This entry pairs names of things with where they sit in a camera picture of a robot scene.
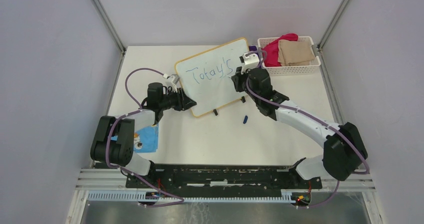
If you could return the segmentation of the yellow framed whiteboard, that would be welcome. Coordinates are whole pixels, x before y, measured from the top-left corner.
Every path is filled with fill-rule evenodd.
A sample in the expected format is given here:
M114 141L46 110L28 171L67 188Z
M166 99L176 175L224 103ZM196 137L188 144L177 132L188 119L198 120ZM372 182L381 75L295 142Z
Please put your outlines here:
M185 94L196 102L190 110L195 117L222 108L243 97L236 92L231 77L241 66L240 56L249 51L241 37L202 51L174 65Z

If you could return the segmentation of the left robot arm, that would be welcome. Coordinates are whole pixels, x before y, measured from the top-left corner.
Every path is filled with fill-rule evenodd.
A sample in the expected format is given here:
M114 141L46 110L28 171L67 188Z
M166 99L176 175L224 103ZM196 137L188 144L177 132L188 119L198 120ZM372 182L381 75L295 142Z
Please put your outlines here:
M182 88L150 83L141 108L118 117L100 118L90 148L91 159L138 175L140 184L153 187L157 182L157 174L151 171L153 162L134 153L136 131L158 124L166 110L186 111L196 104Z

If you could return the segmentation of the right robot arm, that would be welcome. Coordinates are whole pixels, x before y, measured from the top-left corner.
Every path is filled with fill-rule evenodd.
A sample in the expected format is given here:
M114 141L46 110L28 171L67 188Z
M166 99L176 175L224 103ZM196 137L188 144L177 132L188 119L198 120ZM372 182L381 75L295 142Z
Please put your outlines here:
M321 146L322 154L295 163L295 171L288 178L293 187L302 188L310 179L325 175L345 181L351 174L370 172L368 153L354 124L325 121L300 108L273 89L264 69L238 67L231 79L235 90L248 94L264 116L295 128ZM358 171L360 165L365 166L365 171Z

